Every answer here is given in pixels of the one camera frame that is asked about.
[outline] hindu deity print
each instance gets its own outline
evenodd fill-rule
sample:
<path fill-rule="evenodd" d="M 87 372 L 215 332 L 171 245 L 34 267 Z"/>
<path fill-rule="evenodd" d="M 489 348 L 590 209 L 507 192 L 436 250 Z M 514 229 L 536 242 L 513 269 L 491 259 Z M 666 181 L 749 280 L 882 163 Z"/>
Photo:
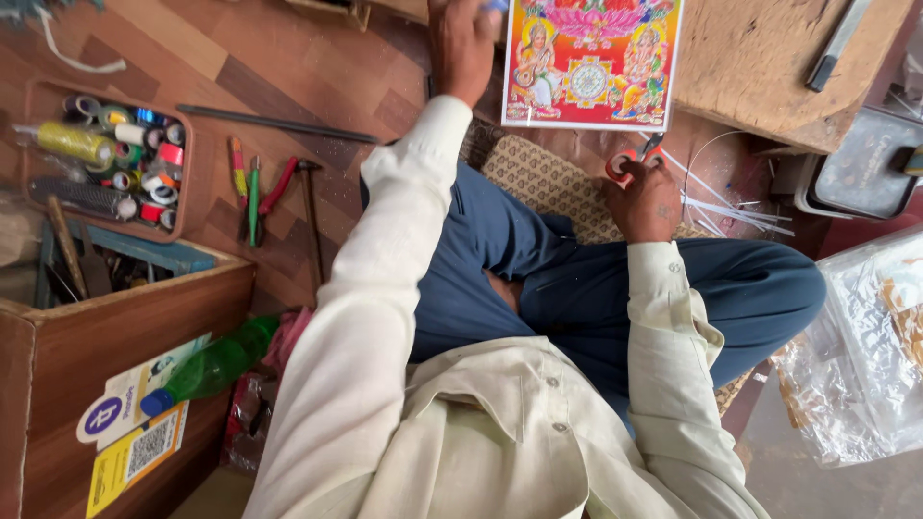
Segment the hindu deity print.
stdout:
<path fill-rule="evenodd" d="M 510 2 L 502 124 L 664 131 L 682 0 Z"/>

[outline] orange scissors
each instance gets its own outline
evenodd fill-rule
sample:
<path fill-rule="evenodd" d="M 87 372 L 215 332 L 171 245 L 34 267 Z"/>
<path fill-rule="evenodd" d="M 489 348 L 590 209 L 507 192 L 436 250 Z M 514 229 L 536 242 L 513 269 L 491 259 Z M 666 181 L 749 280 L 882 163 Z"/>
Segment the orange scissors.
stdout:
<path fill-rule="evenodd" d="M 628 188 L 628 186 L 634 181 L 634 175 L 631 173 L 623 173 L 620 170 L 621 164 L 631 161 L 631 162 L 640 162 L 646 166 L 656 167 L 661 164 L 665 164 L 666 160 L 664 159 L 664 151 L 660 149 L 660 143 L 664 140 L 664 134 L 655 133 L 651 135 L 651 138 L 637 150 L 624 150 L 616 153 L 609 162 L 605 163 L 605 173 L 609 175 L 609 178 L 614 180 L 616 184 L 622 189 Z"/>

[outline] man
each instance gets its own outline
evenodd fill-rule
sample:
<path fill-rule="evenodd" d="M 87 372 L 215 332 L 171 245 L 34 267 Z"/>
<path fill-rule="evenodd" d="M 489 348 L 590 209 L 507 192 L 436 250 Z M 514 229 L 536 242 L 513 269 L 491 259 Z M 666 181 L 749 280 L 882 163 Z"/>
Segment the man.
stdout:
<path fill-rule="evenodd" d="M 432 13 L 443 95 L 363 164 L 366 213 L 285 370 L 246 517 L 766 517 L 713 379 L 813 319 L 821 277 L 776 244 L 671 242 L 662 168 L 603 187 L 627 245 L 581 247 L 457 165 L 498 21 L 479 4 Z"/>

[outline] qr code sticker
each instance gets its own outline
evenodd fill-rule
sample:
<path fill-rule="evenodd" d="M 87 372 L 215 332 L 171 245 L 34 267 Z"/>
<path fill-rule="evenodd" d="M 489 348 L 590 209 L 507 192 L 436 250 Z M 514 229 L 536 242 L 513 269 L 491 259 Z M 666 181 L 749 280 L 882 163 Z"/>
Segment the qr code sticker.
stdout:
<path fill-rule="evenodd" d="M 176 419 L 178 413 L 174 411 L 163 421 L 144 431 L 131 442 L 128 449 L 128 463 L 126 464 L 125 481 L 131 481 L 131 478 L 138 472 L 141 472 L 148 465 L 154 463 L 161 454 L 167 452 L 173 444 L 174 430 L 176 429 Z"/>

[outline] tray of tape rolls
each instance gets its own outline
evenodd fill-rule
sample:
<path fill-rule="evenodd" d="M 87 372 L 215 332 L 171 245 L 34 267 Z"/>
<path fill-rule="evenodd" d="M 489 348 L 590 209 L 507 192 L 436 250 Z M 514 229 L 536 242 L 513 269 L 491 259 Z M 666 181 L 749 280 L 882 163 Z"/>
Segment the tray of tape rolls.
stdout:
<path fill-rule="evenodd" d="M 175 110 L 35 79 L 13 128 L 33 203 L 55 195 L 88 222 L 159 243 L 204 221 L 214 153 Z"/>

